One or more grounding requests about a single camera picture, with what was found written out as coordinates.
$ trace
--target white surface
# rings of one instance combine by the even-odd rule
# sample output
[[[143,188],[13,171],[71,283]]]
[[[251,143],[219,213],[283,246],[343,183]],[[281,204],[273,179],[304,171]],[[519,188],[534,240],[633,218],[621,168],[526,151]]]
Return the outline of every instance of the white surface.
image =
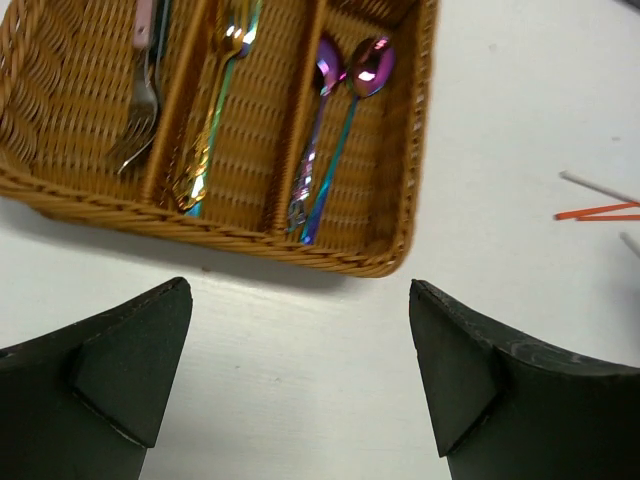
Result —
[[[407,319],[412,277],[640,366],[640,261],[618,238],[640,240],[640,225],[551,220],[609,203],[559,180],[564,169],[638,194],[639,44],[640,15],[613,0],[443,0],[415,244],[383,280],[54,223],[2,200],[0,341],[182,275],[193,321],[143,479],[448,479]]]

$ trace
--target gold utensil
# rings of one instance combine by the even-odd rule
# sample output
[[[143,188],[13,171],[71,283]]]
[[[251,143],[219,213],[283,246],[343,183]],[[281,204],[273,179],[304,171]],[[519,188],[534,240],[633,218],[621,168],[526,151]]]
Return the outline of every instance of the gold utensil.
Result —
[[[218,25],[214,44],[220,52],[215,81],[207,117],[187,159],[184,173],[173,185],[173,196],[178,209],[189,216],[199,217],[201,202],[207,194],[207,176],[215,145],[220,116],[231,84],[236,59],[246,57],[256,38],[258,21],[262,10],[262,0],[241,0],[240,7],[231,8],[224,18],[228,23],[220,28],[222,16],[218,15]]]

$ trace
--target cutlery tray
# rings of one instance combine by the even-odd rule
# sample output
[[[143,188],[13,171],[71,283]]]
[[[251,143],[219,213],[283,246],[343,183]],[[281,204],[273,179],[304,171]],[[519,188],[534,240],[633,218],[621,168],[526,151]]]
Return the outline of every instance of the cutlery tray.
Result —
[[[0,39],[0,194],[68,222],[360,277],[390,274],[413,232],[437,0],[264,0],[254,47],[236,63],[202,216],[190,218],[169,187],[206,116],[218,1],[173,0],[157,138],[146,163],[118,176],[105,153],[127,121],[135,0],[13,0]],[[323,31],[345,58],[386,34],[397,64],[387,86],[360,102],[316,245],[305,246],[287,232],[287,209],[317,107]],[[329,100],[311,199],[351,100],[344,85]]]

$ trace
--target pink fork handle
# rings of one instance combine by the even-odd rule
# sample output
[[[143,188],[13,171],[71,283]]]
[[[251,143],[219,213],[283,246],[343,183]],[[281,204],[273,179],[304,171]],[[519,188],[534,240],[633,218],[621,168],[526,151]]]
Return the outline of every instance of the pink fork handle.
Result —
[[[154,0],[138,0],[136,23],[133,30],[133,46],[145,49],[151,46],[151,27],[153,25]]]

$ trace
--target purple spoon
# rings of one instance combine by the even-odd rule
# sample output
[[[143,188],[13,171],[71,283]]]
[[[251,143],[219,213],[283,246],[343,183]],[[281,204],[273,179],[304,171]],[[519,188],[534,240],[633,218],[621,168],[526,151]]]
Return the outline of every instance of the purple spoon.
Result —
[[[336,87],[346,78],[344,71],[344,61],[340,54],[340,49],[333,38],[328,34],[323,34],[320,38],[318,51],[316,53],[316,76],[315,86],[320,92],[320,104],[313,122],[311,138],[304,151],[300,166],[296,173],[291,192],[291,202],[289,203],[289,232],[295,231],[307,220],[304,210],[304,202],[311,194],[311,181],[313,180],[313,162],[316,158],[316,146],[324,110],[327,106],[329,96]]]
[[[351,103],[351,108],[347,115],[336,153],[329,165],[329,171],[322,183],[316,202],[302,231],[300,241],[305,245],[313,245],[316,241],[322,220],[322,213],[324,212],[329,191],[331,190],[333,176],[340,162],[342,150],[344,150],[344,146],[347,143],[358,101],[362,98],[375,95],[385,86],[391,76],[395,63],[396,53],[387,37],[368,38],[358,45],[353,52],[347,68],[347,84],[353,92],[353,102]]]

